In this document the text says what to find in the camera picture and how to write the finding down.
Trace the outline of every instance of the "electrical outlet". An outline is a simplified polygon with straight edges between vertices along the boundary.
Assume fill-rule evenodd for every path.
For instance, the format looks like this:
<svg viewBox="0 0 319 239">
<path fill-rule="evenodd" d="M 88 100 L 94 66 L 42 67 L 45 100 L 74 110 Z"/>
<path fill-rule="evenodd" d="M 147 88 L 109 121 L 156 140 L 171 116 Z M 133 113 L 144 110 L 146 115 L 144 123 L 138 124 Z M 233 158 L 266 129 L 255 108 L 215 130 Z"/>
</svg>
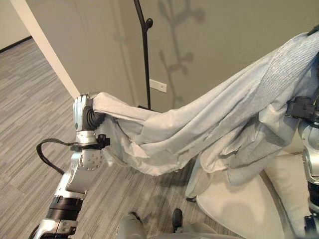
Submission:
<svg viewBox="0 0 319 239">
<path fill-rule="evenodd" d="M 164 93 L 167 92 L 167 85 L 163 84 L 162 82 L 159 82 L 159 81 L 155 81 L 155 80 L 150 79 L 150 87 L 155 89 L 155 90 L 162 91 Z"/>
</svg>

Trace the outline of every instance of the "beige wall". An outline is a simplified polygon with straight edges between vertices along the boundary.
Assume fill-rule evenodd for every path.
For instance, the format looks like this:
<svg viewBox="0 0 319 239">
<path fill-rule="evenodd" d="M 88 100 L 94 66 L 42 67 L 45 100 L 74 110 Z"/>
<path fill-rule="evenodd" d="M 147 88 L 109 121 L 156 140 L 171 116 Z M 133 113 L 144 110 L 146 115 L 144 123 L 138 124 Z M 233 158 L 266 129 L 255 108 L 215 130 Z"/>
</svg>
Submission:
<svg viewBox="0 0 319 239">
<path fill-rule="evenodd" d="M 10 0 L 0 0 L 0 49 L 30 36 Z"/>
<path fill-rule="evenodd" d="M 119 1 L 139 102 L 146 106 L 142 39 L 132 1 Z M 164 112 L 203 95 L 319 23 L 318 0 L 141 0 L 149 30 L 152 108 Z"/>
<path fill-rule="evenodd" d="M 104 91 L 138 105 L 116 0 L 26 2 L 80 93 Z"/>
</svg>

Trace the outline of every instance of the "white pillow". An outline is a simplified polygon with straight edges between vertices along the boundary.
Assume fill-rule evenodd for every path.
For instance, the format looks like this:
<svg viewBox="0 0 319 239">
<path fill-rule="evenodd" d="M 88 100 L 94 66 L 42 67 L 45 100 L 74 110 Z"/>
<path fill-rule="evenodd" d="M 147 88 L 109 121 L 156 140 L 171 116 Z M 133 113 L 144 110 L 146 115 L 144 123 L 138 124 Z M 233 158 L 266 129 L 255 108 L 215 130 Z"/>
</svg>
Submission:
<svg viewBox="0 0 319 239">
<path fill-rule="evenodd" d="M 228 185 L 216 172 L 208 189 L 197 196 L 199 207 L 213 220 L 246 239 L 284 239 L 276 205 L 258 175 L 243 186 Z"/>
<path fill-rule="evenodd" d="M 291 225 L 298 236 L 304 236 L 304 216 L 309 215 L 308 186 L 301 154 L 282 154 L 266 169 L 279 195 Z"/>
</svg>

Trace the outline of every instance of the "gray carpet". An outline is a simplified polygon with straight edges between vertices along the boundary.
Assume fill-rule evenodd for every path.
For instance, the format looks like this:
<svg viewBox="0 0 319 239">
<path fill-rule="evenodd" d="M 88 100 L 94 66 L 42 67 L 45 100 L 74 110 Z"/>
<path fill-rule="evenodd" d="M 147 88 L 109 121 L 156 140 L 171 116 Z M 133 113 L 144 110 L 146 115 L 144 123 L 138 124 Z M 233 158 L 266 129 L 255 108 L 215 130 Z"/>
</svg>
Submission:
<svg viewBox="0 0 319 239">
<path fill-rule="evenodd" d="M 27 238 L 45 216 L 61 176 L 40 161 L 35 147 L 47 137 L 74 141 L 72 103 L 33 40 L 0 54 L 0 238 Z M 68 167 L 68 148 L 49 144 L 44 149 L 54 164 Z M 185 224 L 204 222 L 235 235 L 185 200 L 191 168 L 192 163 L 152 177 L 105 166 L 84 201 L 73 238 L 115 239 L 121 217 L 132 210 L 149 236 L 169 233 L 176 207 L 183 210 Z"/>
</svg>

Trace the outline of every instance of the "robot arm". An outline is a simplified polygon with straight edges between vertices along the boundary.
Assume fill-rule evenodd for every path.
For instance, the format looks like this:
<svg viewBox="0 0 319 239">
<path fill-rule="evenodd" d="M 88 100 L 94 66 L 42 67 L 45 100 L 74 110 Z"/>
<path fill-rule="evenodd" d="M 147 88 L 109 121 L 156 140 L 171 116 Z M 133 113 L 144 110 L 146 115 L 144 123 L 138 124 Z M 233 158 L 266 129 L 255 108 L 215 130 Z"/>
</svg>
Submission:
<svg viewBox="0 0 319 239">
<path fill-rule="evenodd" d="M 68 238 L 75 234 L 77 217 L 83 200 L 103 164 L 101 149 L 110 145 L 110 139 L 94 130 L 105 115 L 93 111 L 93 100 L 79 96 L 73 104 L 76 143 L 68 170 L 63 174 L 54 193 L 48 213 L 35 232 L 34 239 Z"/>
<path fill-rule="evenodd" d="M 319 234 L 319 104 L 307 97 L 288 103 L 287 115 L 303 119 L 298 126 L 304 144 L 303 162 L 308 181 L 310 216 L 305 217 L 307 234 Z"/>
</svg>

